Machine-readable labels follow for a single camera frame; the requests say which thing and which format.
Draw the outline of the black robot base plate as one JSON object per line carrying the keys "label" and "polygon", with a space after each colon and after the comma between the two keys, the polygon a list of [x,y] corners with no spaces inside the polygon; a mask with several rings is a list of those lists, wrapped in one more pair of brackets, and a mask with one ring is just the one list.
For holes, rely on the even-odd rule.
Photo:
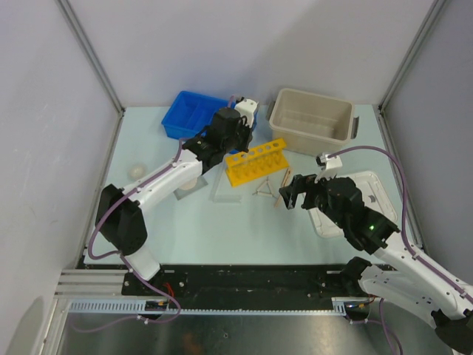
{"label": "black robot base plate", "polygon": [[371,299],[355,279],[360,267],[321,265],[165,264],[150,284],[169,291],[180,305],[324,304],[336,297]]}

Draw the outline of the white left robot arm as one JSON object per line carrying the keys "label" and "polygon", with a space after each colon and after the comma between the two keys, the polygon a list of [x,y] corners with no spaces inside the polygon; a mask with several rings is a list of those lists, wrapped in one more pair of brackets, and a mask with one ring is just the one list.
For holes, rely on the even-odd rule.
{"label": "white left robot arm", "polygon": [[258,103],[245,99],[217,110],[193,138],[180,139],[176,155],[128,186],[106,186],[100,196],[93,235],[101,234],[138,275],[137,286],[153,296],[163,287],[160,263],[146,245],[145,211],[171,193],[195,184],[232,151],[248,152]]}

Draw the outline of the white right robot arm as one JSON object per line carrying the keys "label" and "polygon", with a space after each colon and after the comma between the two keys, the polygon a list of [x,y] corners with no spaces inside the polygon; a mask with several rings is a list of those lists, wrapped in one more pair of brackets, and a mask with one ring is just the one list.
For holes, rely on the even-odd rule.
{"label": "white right robot arm", "polygon": [[365,205],[352,179],[296,175],[279,193],[288,209],[304,195],[303,209],[318,209],[344,232],[351,246],[396,270],[389,278],[371,262],[355,257],[341,278],[346,295],[357,297],[364,291],[383,298],[423,320],[451,349],[472,353],[472,286],[404,241],[388,217]]}

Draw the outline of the clear glass test tube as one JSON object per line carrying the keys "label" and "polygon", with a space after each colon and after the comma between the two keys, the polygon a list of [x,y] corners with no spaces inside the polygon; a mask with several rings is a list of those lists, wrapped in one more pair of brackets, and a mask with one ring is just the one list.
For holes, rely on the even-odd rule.
{"label": "clear glass test tube", "polygon": [[211,188],[211,193],[210,193],[210,201],[214,202],[216,199],[217,199],[217,192],[218,192],[218,188],[219,188],[219,185],[220,185],[220,181],[221,181],[221,178],[222,178],[222,175],[225,173],[225,167],[223,165],[221,165],[219,167],[219,170],[216,174],[216,177],[215,177],[215,180],[214,180],[214,183],[213,183],[213,186]]}

